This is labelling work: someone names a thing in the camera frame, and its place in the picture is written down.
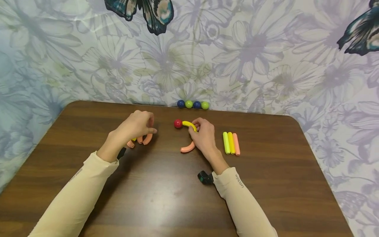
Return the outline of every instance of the green ball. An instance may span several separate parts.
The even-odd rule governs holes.
[[[187,100],[187,101],[186,101],[186,107],[187,107],[187,108],[192,108],[192,106],[193,106],[192,101]]]
[[[207,110],[207,109],[209,109],[209,103],[208,103],[207,101],[203,101],[203,102],[201,102],[201,108],[202,108],[203,110]]]

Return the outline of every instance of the beige sleeve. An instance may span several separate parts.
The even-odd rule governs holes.
[[[277,237],[262,208],[246,188],[234,167],[212,172],[218,193],[225,199],[240,237]]]
[[[77,237],[118,161],[108,163],[92,153],[58,193],[29,237]]]

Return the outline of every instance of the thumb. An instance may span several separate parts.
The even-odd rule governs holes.
[[[192,140],[195,140],[195,138],[197,137],[197,132],[193,130],[193,127],[188,127],[188,132],[191,135]]]
[[[158,132],[158,130],[156,130],[156,129],[153,128],[153,127],[148,127],[148,128],[147,128],[147,133],[155,134],[155,133],[157,133],[157,132]]]

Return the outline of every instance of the ball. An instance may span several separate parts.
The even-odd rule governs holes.
[[[193,108],[201,108],[201,103],[199,101],[195,101],[193,103]]]
[[[176,119],[174,121],[174,127],[176,127],[177,129],[183,127],[183,122],[180,119]]]
[[[209,103],[208,103],[207,101],[203,101],[203,102],[201,102],[201,108],[202,108],[203,110],[207,110],[207,109],[209,109]]]
[[[176,104],[178,105],[179,108],[184,108],[186,106],[186,103],[184,102],[184,100],[178,100]]]
[[[192,108],[192,106],[193,106],[192,101],[187,100],[187,101],[186,101],[186,107],[187,107],[187,108]]]

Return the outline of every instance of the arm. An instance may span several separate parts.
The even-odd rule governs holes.
[[[152,113],[137,110],[110,132],[99,151],[88,157],[50,203],[29,237],[77,237],[106,180],[119,165],[117,155],[121,148],[134,137],[157,132],[152,128],[153,118]]]
[[[262,208],[241,181],[236,169],[229,167],[217,149],[214,126],[207,120],[193,121],[199,132],[189,129],[195,145],[202,151],[213,168],[214,184],[225,199],[240,237],[277,237]]]
[[[76,237],[103,190],[108,177],[119,166],[92,153],[83,167],[58,193],[29,237]]]

